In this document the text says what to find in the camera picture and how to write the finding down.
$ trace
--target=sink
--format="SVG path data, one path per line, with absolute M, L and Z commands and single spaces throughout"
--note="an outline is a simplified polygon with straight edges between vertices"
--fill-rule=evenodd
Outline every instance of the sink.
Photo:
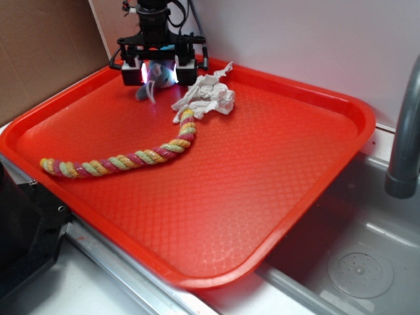
M 420 314 L 420 190 L 388 196 L 387 166 L 358 154 L 267 265 L 339 313 Z

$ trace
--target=robotic arm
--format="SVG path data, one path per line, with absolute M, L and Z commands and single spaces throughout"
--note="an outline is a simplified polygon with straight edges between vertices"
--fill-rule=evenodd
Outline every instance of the robotic arm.
M 168 3 L 174 3 L 181 10 L 184 16 L 181 23 L 173 24 L 170 20 Z M 183 35 L 180 32 L 188 18 L 190 7 L 200 29 L 199 36 L 194 36 L 193 33 Z M 187 10 L 179 0 L 137 0 L 136 7 L 130 7 L 129 0 L 124 0 L 123 11 L 137 13 L 140 20 L 140 31 L 134 36 L 118 39 L 119 48 L 110 60 L 111 69 L 121 70 L 125 85 L 144 84 L 140 69 L 145 60 L 174 60 L 180 85 L 193 85 L 197 79 L 198 68 L 208 69 L 205 38 L 192 0 L 188 0 Z M 169 30 L 168 23 L 179 28 L 178 34 Z M 198 64 L 196 59 L 194 44 L 203 45 L 204 59 L 201 64 Z M 121 52 L 122 65 L 115 63 L 118 52 Z

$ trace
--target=rope toy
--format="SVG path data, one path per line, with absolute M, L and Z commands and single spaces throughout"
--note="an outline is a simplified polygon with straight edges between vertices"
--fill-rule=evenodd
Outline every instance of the rope toy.
M 118 155 L 100 161 L 93 160 L 90 163 L 62 162 L 58 159 L 43 158 L 39 164 L 48 174 L 58 177 L 70 179 L 100 177 L 173 159 L 191 145 L 195 133 L 194 112 L 187 109 L 181 115 L 178 136 L 169 143 L 162 144 L 159 148 Z

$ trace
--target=drain cover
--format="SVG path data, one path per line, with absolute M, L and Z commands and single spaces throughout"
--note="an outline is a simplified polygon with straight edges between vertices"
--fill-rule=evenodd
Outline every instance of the drain cover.
M 337 289 L 362 299 L 384 294 L 394 280 L 390 261 L 363 245 L 334 252 L 328 262 L 328 274 Z

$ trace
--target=faucet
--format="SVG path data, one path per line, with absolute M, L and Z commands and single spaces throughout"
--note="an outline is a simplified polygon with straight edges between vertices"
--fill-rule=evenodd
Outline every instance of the faucet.
M 420 171 L 420 56 L 415 61 L 402 102 L 385 180 L 388 195 L 410 198 Z

